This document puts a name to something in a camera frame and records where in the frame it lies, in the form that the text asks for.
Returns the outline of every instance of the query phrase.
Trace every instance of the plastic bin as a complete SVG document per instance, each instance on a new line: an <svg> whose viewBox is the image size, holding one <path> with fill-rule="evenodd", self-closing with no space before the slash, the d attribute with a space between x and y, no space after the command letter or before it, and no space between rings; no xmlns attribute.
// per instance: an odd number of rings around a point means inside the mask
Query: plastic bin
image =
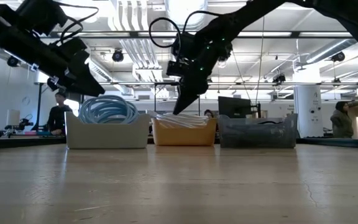
<svg viewBox="0 0 358 224"><path fill-rule="evenodd" d="M230 119L219 117L219 138L222 148L294 148L298 126L298 115L289 115L280 124L259 124L264 121L280 121L281 118Z"/></svg>
<svg viewBox="0 0 358 224"><path fill-rule="evenodd" d="M157 146L212 146L215 142L216 119L206 126L183 128L152 119L154 144Z"/></svg>
<svg viewBox="0 0 358 224"><path fill-rule="evenodd" d="M70 149L142 149L147 145L148 114L139 115L131 124L84 124L71 112L65 118Z"/></svg>

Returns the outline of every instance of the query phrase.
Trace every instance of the computer monitor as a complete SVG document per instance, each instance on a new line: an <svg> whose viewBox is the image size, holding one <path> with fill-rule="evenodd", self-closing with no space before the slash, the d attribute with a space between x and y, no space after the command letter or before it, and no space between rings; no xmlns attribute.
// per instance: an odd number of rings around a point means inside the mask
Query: computer monitor
<svg viewBox="0 0 358 224"><path fill-rule="evenodd" d="M252 114L251 101L247 99L218 97L219 114L229 118L245 118Z"/></svg>

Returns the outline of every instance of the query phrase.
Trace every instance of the gray plastic bin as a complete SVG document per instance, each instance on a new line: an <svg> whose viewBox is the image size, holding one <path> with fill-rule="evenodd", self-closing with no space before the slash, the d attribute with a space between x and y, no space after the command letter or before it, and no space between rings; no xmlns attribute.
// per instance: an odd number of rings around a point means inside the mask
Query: gray plastic bin
<svg viewBox="0 0 358 224"><path fill-rule="evenodd" d="M291 114L280 124L259 124L265 121L281 122L281 118L219 117L219 138L222 148L294 148L296 145L298 115Z"/></svg>

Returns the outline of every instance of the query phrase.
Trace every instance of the wooden table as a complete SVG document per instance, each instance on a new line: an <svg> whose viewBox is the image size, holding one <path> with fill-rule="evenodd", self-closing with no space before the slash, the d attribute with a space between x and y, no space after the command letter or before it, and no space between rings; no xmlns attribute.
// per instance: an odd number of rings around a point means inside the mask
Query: wooden table
<svg viewBox="0 0 358 224"><path fill-rule="evenodd" d="M358 224L358 149L0 149L1 223Z"/></svg>

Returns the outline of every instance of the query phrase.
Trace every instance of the blue hose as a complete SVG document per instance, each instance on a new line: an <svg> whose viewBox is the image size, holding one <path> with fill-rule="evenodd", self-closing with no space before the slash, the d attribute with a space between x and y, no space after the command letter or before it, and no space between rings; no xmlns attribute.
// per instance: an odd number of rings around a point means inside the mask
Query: blue hose
<svg viewBox="0 0 358 224"><path fill-rule="evenodd" d="M99 96L86 100L80 109L80 120L88 124L130 124L139 115L136 106L120 96Z"/></svg>

